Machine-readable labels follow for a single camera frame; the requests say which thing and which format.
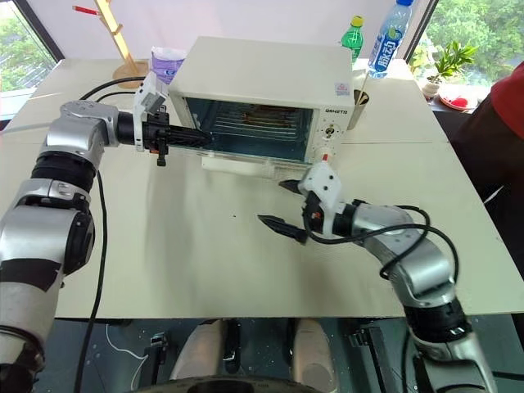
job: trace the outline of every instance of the red object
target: red object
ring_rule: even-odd
[[[100,15],[100,12],[98,12],[97,10],[92,10],[91,8],[80,7],[80,6],[73,6],[73,9],[75,11],[83,12],[83,13],[89,14],[89,15]]]
[[[467,108],[468,107],[468,100],[466,98],[462,98],[462,97],[455,98],[451,103],[453,105],[455,105],[455,106],[460,106],[462,108]]]
[[[524,139],[524,62],[491,88],[491,102],[502,121]]]

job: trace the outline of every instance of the robotic arm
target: robotic arm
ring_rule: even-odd
[[[413,224],[411,216],[395,206],[373,206],[361,201],[346,204],[341,181],[329,164],[313,165],[300,182],[281,182],[305,197],[306,230],[282,219],[261,215],[272,230],[305,243],[308,237],[327,244],[363,237],[365,233],[394,225]],[[312,231],[322,233],[318,237]],[[455,294],[454,271],[439,248],[420,239],[415,228],[391,230],[358,242],[388,269],[396,295],[404,306],[411,336],[418,348],[415,369],[420,391],[496,393],[497,388],[471,324]],[[398,263],[391,261],[419,242]]]
[[[2,392],[32,390],[63,279],[89,260],[95,239],[89,192],[104,148],[136,145],[158,153],[157,164],[165,166],[168,145],[209,142],[201,131],[169,125],[164,100],[151,73],[135,95],[132,115],[75,101],[52,122],[31,178],[0,220]]]

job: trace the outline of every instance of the green bottle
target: green bottle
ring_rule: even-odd
[[[364,39],[360,32],[360,28],[363,24],[364,18],[362,16],[354,16],[351,21],[351,27],[346,31],[341,39],[342,46],[351,49],[353,64],[359,57],[360,49],[362,49],[362,45],[364,44]]]

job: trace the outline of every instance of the plant pot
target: plant pot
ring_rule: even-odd
[[[434,84],[428,79],[426,84],[421,88],[422,94],[424,94],[425,98],[433,98],[439,92],[439,87],[439,84]]]

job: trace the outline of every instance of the tree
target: tree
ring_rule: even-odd
[[[440,0],[426,29],[432,44],[479,47],[462,82],[491,86],[524,60],[524,0]]]
[[[17,18],[0,20],[2,91],[32,88],[55,65],[29,27]]]

